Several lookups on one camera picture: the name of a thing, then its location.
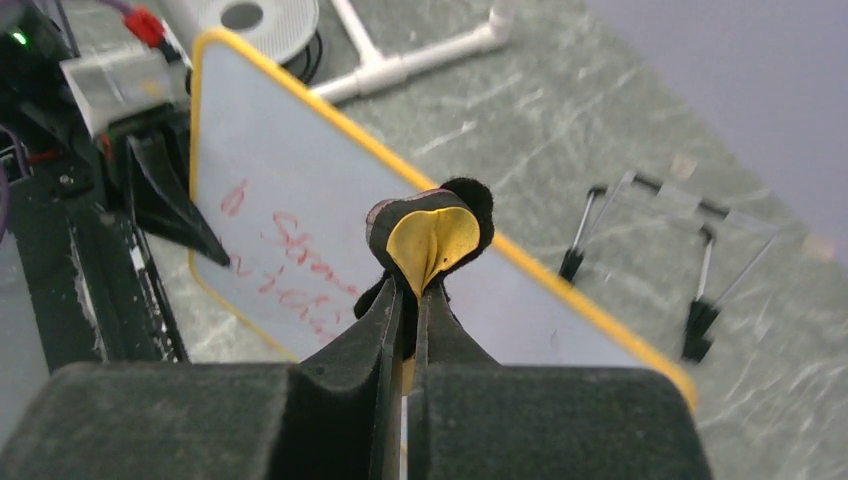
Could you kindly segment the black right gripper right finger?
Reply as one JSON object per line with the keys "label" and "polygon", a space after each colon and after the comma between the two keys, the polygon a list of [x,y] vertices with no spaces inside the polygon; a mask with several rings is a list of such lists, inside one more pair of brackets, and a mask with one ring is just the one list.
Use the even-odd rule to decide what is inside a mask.
{"label": "black right gripper right finger", "polygon": [[419,304],[408,397],[412,479],[709,479],[686,401],[644,368],[505,366],[455,319],[441,285]]}

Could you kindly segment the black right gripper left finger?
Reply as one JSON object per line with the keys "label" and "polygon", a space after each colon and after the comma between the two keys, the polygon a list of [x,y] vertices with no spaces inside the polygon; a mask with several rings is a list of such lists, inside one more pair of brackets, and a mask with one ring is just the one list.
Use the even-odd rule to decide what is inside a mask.
{"label": "black right gripper left finger", "polygon": [[394,479],[403,293],[298,364],[76,363],[1,453],[5,479]]}

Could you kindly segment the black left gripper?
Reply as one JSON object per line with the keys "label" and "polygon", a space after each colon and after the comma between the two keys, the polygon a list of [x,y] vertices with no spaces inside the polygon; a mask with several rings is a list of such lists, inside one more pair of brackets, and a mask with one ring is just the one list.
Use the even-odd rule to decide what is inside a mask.
{"label": "black left gripper", "polygon": [[[1,126],[31,152],[57,148],[85,161],[96,202],[144,231],[230,264],[221,241],[191,200],[185,150],[173,133],[131,133],[125,115],[93,133],[61,69],[74,60],[54,22],[36,6],[1,8]],[[126,154],[118,148],[125,143]]]}

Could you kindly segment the yellow framed whiteboard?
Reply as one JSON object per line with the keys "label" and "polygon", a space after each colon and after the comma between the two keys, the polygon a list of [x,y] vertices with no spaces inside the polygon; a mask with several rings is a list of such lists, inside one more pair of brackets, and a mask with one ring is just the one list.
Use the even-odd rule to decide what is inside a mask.
{"label": "yellow framed whiteboard", "polygon": [[[190,269],[303,360],[353,323],[381,274],[367,212],[432,182],[230,31],[199,36],[192,81],[190,195],[231,262],[191,255]],[[503,363],[649,368],[697,402],[681,367],[503,235],[446,288],[462,326]]]}

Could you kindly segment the yellow black whiteboard eraser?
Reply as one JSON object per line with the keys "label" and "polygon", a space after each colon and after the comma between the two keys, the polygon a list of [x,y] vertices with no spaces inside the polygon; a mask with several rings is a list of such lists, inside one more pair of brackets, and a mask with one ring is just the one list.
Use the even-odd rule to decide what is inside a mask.
{"label": "yellow black whiteboard eraser", "polygon": [[355,317],[364,317],[383,284],[392,279],[403,292],[403,358],[413,357],[423,293],[491,245],[493,212],[490,189],[469,177],[455,177],[435,189],[374,205],[366,217],[365,238],[383,273],[357,299]]}

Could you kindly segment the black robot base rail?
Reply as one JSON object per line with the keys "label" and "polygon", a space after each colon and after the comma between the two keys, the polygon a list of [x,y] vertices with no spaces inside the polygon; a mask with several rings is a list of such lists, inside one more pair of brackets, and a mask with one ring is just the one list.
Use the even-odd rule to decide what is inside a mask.
{"label": "black robot base rail", "polygon": [[49,371],[77,362],[189,360],[144,234],[125,216],[19,192],[18,246]]}

